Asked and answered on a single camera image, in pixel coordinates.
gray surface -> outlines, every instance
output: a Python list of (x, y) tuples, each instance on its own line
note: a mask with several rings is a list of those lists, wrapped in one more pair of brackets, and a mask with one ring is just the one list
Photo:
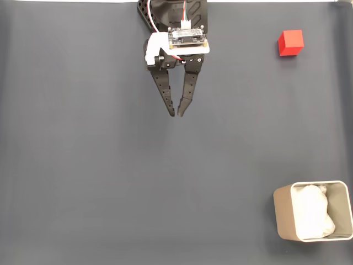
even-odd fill
[[(145, 71), (134, 3), (0, 7), (1, 265), (352, 264), (351, 242), (281, 240), (272, 198), (352, 187), (350, 6), (210, 4), (183, 118)], [(297, 58), (278, 56), (286, 29)]]

red wire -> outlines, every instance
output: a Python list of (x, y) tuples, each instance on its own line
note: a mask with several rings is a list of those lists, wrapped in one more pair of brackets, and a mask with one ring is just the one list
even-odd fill
[(176, 57), (176, 56), (174, 56), (174, 55), (172, 55), (172, 57), (175, 58), (175, 59), (177, 59), (177, 60), (179, 60), (179, 61), (182, 61), (182, 60), (183, 60), (183, 59), (178, 58), (178, 57)]
[(183, 18), (182, 18), (182, 20), (185, 19), (185, 1), (186, 1), (186, 0), (184, 0), (184, 5), (183, 5)]

white tissue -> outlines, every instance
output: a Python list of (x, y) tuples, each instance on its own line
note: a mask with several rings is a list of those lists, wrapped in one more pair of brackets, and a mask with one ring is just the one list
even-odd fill
[(293, 187), (293, 210), (299, 238), (319, 239), (335, 231), (335, 224), (327, 213), (326, 190), (324, 185)]

circuit board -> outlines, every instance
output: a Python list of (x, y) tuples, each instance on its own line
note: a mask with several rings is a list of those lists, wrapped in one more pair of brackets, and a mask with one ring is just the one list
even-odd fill
[(207, 44), (206, 34), (203, 28), (193, 29), (168, 29), (169, 48), (192, 47)]

beige container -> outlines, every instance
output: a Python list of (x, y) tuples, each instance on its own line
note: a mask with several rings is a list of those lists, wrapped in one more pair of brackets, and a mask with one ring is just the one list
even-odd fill
[[(333, 234), (316, 239), (301, 239), (297, 236), (292, 205), (292, 188), (307, 185), (326, 185), (327, 212), (336, 229)], [(296, 182), (279, 188), (274, 193), (277, 230), (280, 237), (302, 242), (349, 240), (353, 237), (353, 218), (348, 187), (342, 181)]]

